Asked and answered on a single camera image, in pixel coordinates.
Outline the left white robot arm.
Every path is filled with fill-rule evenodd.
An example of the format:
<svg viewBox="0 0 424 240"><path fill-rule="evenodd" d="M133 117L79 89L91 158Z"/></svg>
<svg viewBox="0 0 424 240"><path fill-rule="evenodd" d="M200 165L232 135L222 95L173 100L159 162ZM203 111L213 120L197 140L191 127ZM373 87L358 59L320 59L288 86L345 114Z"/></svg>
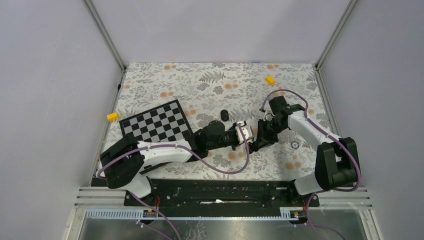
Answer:
<svg viewBox="0 0 424 240"><path fill-rule="evenodd" d="M252 128L244 121L229 129L220 121L212 121L192 135L169 142L136 141L124 137L100 155L101 168L96 176L110 189L123 189L135 195L144 206L152 204L155 192L150 179L141 174L145 166L155 167L171 162L203 161L211 150L247 144Z"/></svg>

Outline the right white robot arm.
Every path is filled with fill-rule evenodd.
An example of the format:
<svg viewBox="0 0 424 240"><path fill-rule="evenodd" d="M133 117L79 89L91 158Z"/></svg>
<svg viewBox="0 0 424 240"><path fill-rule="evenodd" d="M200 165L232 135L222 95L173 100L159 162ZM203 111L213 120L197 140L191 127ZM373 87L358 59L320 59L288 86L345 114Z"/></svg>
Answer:
<svg viewBox="0 0 424 240"><path fill-rule="evenodd" d="M326 132L323 127L306 116L300 104L290 105L284 96L269 101L270 112L258 121L256 139L249 145L257 152L279 141L279 133L292 130L315 150L313 173L292 181L287 191L287 201L293 206L301 205L307 195L330 191L357 182L360 179L356 143L352 138L341 138Z"/></svg>

